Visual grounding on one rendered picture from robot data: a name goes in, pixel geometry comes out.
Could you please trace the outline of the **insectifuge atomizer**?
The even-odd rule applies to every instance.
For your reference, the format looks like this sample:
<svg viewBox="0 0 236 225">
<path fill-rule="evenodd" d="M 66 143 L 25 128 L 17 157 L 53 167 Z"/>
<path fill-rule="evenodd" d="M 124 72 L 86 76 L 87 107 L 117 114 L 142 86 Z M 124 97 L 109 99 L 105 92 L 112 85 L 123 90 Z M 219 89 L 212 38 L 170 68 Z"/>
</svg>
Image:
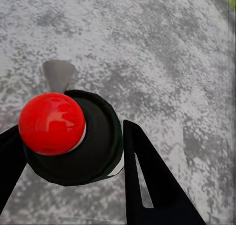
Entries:
<svg viewBox="0 0 236 225">
<path fill-rule="evenodd" d="M 42 65 L 50 93 L 22 109 L 18 129 L 35 174 L 63 187 L 87 185 L 124 168 L 122 125 L 113 106 L 95 93 L 67 90 L 76 68 L 65 60 Z"/>
</svg>

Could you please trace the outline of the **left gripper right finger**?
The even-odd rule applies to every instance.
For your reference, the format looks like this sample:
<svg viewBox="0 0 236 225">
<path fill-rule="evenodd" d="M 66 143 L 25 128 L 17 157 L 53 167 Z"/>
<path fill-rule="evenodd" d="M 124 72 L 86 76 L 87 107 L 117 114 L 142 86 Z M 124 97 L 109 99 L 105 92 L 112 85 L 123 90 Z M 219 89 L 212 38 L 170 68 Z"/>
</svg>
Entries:
<svg viewBox="0 0 236 225">
<path fill-rule="evenodd" d="M 206 225 L 143 129 L 123 121 L 127 225 Z M 143 206 L 135 153 L 153 208 Z"/>
</svg>

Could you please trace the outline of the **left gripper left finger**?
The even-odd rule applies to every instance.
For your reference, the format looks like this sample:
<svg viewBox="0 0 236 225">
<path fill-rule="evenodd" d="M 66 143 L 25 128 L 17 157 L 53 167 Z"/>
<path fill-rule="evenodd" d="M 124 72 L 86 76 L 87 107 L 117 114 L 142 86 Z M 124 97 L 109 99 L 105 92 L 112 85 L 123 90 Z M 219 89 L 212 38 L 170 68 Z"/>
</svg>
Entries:
<svg viewBox="0 0 236 225">
<path fill-rule="evenodd" d="M 26 164 L 17 124 L 0 134 L 0 214 Z"/>
</svg>

